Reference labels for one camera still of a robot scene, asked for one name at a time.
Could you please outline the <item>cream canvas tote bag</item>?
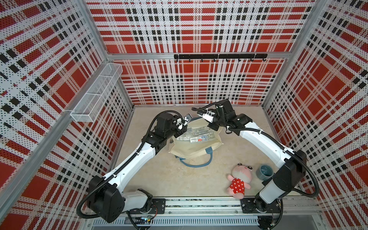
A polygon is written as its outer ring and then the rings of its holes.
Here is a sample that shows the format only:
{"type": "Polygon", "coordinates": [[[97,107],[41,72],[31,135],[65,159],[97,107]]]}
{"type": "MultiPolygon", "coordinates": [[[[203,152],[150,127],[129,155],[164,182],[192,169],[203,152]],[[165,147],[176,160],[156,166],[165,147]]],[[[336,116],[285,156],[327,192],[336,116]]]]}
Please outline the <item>cream canvas tote bag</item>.
{"type": "Polygon", "coordinates": [[[208,141],[200,141],[195,143],[190,143],[189,141],[177,141],[175,137],[170,139],[169,143],[169,153],[173,154],[176,159],[190,168],[202,168],[208,166],[213,159],[213,151],[218,149],[223,143],[219,136],[222,128],[220,127],[218,131],[214,131],[208,127],[208,123],[205,119],[201,117],[196,117],[192,119],[187,128],[197,128],[197,127],[207,127],[210,133],[213,133],[213,138],[208,141]],[[193,160],[201,156],[209,156],[209,160],[203,164],[189,164],[187,160],[193,160]]]}

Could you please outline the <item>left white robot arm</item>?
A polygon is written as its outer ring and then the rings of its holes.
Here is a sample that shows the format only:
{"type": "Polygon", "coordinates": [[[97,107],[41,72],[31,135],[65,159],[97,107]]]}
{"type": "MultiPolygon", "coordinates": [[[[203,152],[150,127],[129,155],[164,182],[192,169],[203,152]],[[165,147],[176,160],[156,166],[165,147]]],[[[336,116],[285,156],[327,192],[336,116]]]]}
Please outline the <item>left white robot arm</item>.
{"type": "Polygon", "coordinates": [[[160,112],[137,148],[116,168],[89,182],[87,196],[77,205],[76,214],[83,219],[102,218],[111,223],[121,213],[132,209],[148,208],[151,194],[138,189],[124,192],[132,177],[159,151],[166,146],[171,137],[179,137],[187,131],[192,120],[190,114],[182,116],[173,110],[160,112]]]}

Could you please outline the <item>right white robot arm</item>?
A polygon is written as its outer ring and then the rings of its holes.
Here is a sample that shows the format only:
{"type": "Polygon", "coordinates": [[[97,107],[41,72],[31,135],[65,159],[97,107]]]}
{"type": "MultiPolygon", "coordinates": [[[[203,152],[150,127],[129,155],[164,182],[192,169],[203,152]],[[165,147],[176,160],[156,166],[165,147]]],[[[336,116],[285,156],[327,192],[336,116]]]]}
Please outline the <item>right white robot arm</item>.
{"type": "Polygon", "coordinates": [[[275,201],[280,200],[291,191],[302,196],[316,198],[320,186],[312,170],[307,166],[307,156],[301,150],[293,150],[262,129],[247,115],[236,114],[228,99],[211,103],[197,112],[208,122],[208,127],[218,130],[219,127],[244,138],[263,152],[278,168],[278,171],[265,183],[264,188],[255,196],[255,207],[258,212],[265,212],[275,201]],[[314,192],[306,193],[296,189],[298,183],[308,175],[314,192]]]}

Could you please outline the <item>compass set case in bag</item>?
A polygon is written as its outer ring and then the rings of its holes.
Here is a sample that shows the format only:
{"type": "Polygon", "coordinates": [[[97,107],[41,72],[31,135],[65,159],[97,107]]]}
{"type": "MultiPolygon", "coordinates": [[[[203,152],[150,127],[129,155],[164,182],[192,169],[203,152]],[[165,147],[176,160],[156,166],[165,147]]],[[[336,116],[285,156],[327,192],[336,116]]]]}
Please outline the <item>compass set case in bag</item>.
{"type": "Polygon", "coordinates": [[[177,141],[189,141],[190,143],[208,141],[213,138],[207,127],[188,128],[187,132],[177,137],[177,141]]]}

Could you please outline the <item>pink plush toy red dress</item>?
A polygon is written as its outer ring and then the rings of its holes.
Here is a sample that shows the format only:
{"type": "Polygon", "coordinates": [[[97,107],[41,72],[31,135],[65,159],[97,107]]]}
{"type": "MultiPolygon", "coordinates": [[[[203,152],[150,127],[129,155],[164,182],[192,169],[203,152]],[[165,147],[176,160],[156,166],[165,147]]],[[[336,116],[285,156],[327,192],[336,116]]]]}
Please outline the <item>pink plush toy red dress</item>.
{"type": "Polygon", "coordinates": [[[252,166],[242,165],[241,163],[235,166],[232,173],[227,175],[227,179],[231,184],[226,189],[226,193],[237,200],[243,199],[246,190],[251,189],[252,170],[252,166]]]}

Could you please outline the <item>teal ceramic cup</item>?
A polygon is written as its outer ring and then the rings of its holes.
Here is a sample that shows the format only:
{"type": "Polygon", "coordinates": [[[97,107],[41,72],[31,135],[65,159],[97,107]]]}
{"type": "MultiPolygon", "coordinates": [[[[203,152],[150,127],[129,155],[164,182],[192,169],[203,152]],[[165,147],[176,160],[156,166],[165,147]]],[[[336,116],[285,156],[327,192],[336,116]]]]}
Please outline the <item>teal ceramic cup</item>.
{"type": "Polygon", "coordinates": [[[270,165],[263,164],[256,171],[256,176],[261,181],[267,181],[274,175],[274,171],[270,165]]]}

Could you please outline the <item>black wall hook rail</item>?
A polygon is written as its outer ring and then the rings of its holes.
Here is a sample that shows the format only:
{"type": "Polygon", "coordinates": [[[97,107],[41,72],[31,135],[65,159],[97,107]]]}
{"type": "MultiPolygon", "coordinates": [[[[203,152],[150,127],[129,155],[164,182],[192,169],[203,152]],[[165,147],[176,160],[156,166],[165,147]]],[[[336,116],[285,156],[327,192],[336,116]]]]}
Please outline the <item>black wall hook rail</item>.
{"type": "Polygon", "coordinates": [[[204,59],[249,59],[253,61],[254,59],[265,60],[268,54],[177,54],[173,56],[175,60],[204,60],[204,59]]]}

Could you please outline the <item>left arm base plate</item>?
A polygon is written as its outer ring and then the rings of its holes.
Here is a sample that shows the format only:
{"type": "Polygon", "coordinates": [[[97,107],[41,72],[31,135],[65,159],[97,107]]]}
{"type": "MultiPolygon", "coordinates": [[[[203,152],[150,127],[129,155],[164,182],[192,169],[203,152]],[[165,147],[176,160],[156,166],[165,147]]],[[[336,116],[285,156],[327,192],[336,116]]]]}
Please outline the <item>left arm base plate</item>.
{"type": "Polygon", "coordinates": [[[130,214],[164,214],[166,208],[165,198],[153,198],[146,207],[140,209],[132,209],[129,211],[130,214]]]}

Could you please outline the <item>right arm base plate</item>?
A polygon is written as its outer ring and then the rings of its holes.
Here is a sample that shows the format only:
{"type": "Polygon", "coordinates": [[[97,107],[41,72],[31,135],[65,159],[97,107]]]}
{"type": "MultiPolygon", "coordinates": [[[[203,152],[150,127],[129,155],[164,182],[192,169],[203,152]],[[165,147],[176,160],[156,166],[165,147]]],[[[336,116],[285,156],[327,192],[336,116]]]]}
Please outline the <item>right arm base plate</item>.
{"type": "Polygon", "coordinates": [[[267,204],[261,198],[245,197],[240,200],[240,204],[243,213],[271,215],[281,212],[281,206],[278,199],[274,200],[271,204],[267,204]]]}

